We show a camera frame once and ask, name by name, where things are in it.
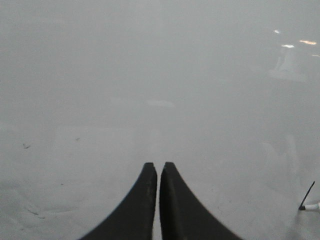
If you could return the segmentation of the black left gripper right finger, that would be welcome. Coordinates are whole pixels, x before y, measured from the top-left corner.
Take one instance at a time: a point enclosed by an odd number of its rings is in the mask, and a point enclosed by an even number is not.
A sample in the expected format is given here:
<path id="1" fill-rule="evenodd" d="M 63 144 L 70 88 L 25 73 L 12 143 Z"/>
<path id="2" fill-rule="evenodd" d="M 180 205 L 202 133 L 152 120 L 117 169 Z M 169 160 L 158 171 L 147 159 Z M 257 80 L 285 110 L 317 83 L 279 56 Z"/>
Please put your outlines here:
<path id="1" fill-rule="evenodd" d="M 196 198 L 173 162 L 160 180 L 159 214 L 164 240 L 239 240 Z"/>

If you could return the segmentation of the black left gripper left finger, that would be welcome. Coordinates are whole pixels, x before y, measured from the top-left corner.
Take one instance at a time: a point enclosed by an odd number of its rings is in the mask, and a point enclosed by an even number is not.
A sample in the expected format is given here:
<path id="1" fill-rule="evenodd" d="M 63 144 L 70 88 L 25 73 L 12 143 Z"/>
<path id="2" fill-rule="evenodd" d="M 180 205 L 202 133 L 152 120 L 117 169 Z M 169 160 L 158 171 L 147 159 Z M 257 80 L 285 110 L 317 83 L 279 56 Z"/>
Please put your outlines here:
<path id="1" fill-rule="evenodd" d="M 113 212 L 83 240 L 151 240 L 157 196 L 157 172 L 143 165 L 136 182 Z"/>

